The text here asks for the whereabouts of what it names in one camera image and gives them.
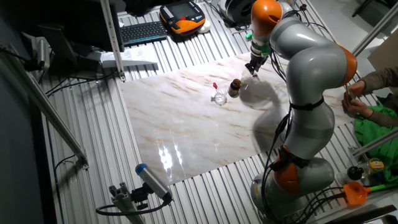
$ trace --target orange funnel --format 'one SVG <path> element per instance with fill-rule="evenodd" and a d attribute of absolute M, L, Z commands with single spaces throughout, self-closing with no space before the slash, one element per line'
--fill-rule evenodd
<path fill-rule="evenodd" d="M 366 202 L 366 196 L 372 190 L 368 187 L 363 187 L 358 182 L 352 182 L 343 186 L 346 193 L 347 201 L 350 205 L 359 205 Z"/>

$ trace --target keyboard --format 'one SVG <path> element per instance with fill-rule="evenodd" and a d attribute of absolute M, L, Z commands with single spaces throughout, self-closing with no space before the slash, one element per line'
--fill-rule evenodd
<path fill-rule="evenodd" d="M 162 22 L 147 22 L 120 28 L 124 45 L 135 45 L 165 39 L 167 31 Z"/>

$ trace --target person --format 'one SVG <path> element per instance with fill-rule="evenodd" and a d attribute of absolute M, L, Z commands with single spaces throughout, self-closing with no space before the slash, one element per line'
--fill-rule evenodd
<path fill-rule="evenodd" d="M 368 94 L 373 90 L 379 90 L 381 88 L 391 86 L 398 86 L 398 67 L 384 68 L 376 72 L 371 72 L 358 82 L 350 85 L 348 89 L 355 96 L 360 96 Z M 390 93 L 387 98 L 380 99 L 380 102 L 383 106 L 392 109 L 396 114 L 398 114 L 398 96 Z M 375 122 L 379 126 L 398 126 L 397 118 L 369 109 L 365 103 L 358 100 L 352 100 L 347 92 L 344 93 L 343 105 L 349 112 L 358 113 L 366 119 Z"/>

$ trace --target white paper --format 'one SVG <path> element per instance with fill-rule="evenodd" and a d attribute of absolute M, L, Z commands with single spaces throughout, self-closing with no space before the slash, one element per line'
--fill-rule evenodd
<path fill-rule="evenodd" d="M 153 46 L 145 45 L 142 47 L 132 47 L 120 53 L 123 66 L 149 65 L 158 63 L 156 52 Z M 101 55 L 101 63 L 104 68 L 115 67 L 113 52 L 105 52 Z"/>

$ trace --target computer monitor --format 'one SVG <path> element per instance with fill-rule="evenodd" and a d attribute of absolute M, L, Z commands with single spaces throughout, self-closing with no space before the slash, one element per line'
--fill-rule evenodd
<path fill-rule="evenodd" d="M 94 46 L 113 51 L 100 0 L 13 0 L 3 3 L 16 28 L 35 37 L 44 36 L 55 56 L 49 74 L 94 79 L 100 76 L 100 54 Z M 119 50 L 124 51 L 118 15 L 109 4 Z"/>

